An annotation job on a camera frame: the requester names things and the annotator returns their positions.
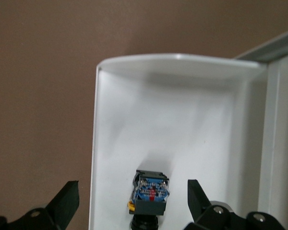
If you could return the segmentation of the white drawer cabinet housing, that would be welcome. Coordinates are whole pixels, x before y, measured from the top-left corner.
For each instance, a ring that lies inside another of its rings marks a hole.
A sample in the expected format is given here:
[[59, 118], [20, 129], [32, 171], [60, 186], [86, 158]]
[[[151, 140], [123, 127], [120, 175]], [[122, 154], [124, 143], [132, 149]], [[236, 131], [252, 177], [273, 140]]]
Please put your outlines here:
[[268, 67], [258, 210], [288, 230], [288, 31], [236, 59]]

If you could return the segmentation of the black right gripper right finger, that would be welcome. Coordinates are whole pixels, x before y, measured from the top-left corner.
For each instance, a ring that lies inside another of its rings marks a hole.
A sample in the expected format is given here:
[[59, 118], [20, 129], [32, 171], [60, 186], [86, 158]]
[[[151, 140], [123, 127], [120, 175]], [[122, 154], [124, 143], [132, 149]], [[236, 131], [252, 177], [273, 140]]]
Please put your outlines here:
[[252, 211], [245, 218], [224, 205], [213, 205], [197, 180], [188, 180], [188, 207], [193, 222], [184, 230], [285, 230], [272, 215]]

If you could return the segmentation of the white plastic bin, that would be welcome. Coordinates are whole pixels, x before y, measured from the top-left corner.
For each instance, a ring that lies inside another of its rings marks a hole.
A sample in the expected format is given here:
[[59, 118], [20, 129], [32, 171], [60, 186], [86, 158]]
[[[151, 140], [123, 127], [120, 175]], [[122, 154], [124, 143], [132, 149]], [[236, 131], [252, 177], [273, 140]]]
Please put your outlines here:
[[259, 202], [267, 68], [182, 54], [109, 58], [96, 68], [89, 230], [129, 230], [136, 170], [164, 173], [159, 230], [192, 221], [187, 181], [246, 216]]

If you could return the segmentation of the brown table cover sheet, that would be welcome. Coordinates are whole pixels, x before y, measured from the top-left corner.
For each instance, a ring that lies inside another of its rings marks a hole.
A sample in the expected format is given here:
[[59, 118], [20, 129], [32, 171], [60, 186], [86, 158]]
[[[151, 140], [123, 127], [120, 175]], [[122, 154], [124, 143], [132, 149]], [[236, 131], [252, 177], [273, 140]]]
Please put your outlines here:
[[288, 0], [0, 0], [0, 215], [80, 182], [88, 223], [97, 64], [187, 53], [232, 58], [288, 31]]

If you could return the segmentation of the green push button switch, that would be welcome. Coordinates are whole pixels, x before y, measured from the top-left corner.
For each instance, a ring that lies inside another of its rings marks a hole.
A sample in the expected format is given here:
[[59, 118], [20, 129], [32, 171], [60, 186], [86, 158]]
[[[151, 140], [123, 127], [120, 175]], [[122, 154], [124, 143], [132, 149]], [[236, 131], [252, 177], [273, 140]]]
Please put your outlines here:
[[158, 230], [158, 217], [164, 215], [170, 195], [169, 178], [162, 172], [136, 170], [132, 185], [127, 204], [131, 230]]

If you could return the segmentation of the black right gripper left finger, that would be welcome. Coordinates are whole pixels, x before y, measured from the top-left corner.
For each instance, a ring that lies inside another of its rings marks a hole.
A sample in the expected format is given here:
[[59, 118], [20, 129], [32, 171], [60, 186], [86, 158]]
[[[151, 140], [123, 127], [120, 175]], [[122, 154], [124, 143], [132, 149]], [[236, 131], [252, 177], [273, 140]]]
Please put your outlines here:
[[78, 181], [68, 181], [46, 207], [34, 208], [12, 222], [0, 216], [0, 230], [66, 230], [79, 204]]

